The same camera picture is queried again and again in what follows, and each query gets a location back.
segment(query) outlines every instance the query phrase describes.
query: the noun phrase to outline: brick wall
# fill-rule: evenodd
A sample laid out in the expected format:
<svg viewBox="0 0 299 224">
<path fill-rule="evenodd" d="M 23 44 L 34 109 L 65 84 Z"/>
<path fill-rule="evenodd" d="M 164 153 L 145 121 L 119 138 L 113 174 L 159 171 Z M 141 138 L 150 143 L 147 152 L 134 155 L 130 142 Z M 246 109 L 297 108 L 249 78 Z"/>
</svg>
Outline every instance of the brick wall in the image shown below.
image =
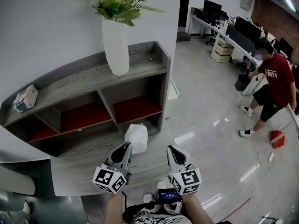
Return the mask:
<svg viewBox="0 0 299 224">
<path fill-rule="evenodd" d="M 283 37 L 294 49 L 292 64 L 299 65 L 299 21 L 270 0 L 256 0 L 252 21 L 280 41 Z"/>
</svg>

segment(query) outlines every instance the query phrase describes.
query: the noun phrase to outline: tissue box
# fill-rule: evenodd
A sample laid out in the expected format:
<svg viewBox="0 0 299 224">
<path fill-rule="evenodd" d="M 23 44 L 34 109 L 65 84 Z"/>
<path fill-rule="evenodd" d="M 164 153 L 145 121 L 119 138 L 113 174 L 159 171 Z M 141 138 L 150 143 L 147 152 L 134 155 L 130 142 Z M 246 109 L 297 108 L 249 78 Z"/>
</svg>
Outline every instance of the tissue box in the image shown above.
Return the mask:
<svg viewBox="0 0 299 224">
<path fill-rule="evenodd" d="M 17 98 L 13 102 L 13 108 L 17 112 L 24 112 L 34 107 L 38 95 L 37 89 L 31 85 L 17 94 Z"/>
</svg>

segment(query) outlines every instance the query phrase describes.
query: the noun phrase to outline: white tissue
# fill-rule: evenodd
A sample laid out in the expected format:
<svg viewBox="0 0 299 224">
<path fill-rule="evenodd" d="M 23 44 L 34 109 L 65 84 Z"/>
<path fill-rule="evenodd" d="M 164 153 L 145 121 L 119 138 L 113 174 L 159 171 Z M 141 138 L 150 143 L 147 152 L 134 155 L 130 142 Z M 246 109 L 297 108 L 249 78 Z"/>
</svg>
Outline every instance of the white tissue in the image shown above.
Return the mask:
<svg viewBox="0 0 299 224">
<path fill-rule="evenodd" d="M 144 125 L 130 125 L 125 134 L 125 141 L 133 147 L 132 154 L 143 153 L 148 145 L 148 130 Z"/>
</svg>

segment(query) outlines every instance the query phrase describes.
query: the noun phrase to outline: computer monitor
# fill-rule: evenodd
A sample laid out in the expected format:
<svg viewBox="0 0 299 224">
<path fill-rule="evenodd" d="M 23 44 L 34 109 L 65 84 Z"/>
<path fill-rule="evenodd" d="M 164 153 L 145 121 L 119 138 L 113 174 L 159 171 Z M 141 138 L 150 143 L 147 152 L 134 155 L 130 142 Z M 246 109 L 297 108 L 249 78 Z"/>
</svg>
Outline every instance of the computer monitor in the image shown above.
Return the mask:
<svg viewBox="0 0 299 224">
<path fill-rule="evenodd" d="M 236 18 L 235 29 L 250 39 L 253 43 L 256 43 L 260 39 L 262 33 L 259 28 L 240 16 L 237 16 Z"/>
<path fill-rule="evenodd" d="M 222 5 L 219 5 L 215 2 L 205 0 L 204 3 L 204 12 L 214 15 L 216 18 L 219 18 L 221 14 Z"/>
<path fill-rule="evenodd" d="M 267 38 L 267 40 L 270 41 L 270 42 L 272 42 L 273 40 L 275 40 L 275 36 L 273 36 L 270 32 L 268 32 L 266 38 Z"/>
<path fill-rule="evenodd" d="M 288 56 L 288 59 L 291 58 L 291 55 L 293 52 L 293 47 L 291 47 L 290 44 L 287 43 L 284 38 L 280 39 L 279 48 L 281 51 L 283 51 Z"/>
<path fill-rule="evenodd" d="M 273 45 L 273 48 L 276 49 L 277 52 L 280 52 L 280 44 L 277 39 L 275 39 L 275 43 Z"/>
</svg>

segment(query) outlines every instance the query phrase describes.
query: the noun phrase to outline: white vase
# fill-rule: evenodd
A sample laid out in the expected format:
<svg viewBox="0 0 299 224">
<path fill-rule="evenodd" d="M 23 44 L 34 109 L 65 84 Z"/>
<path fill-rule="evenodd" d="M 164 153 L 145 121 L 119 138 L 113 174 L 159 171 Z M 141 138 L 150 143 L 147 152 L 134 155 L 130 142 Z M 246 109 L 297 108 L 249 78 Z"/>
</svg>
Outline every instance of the white vase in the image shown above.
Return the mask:
<svg viewBox="0 0 299 224">
<path fill-rule="evenodd" d="M 103 43 L 108 65 L 113 74 L 122 76 L 129 71 L 130 60 L 124 23 L 103 19 Z"/>
</svg>

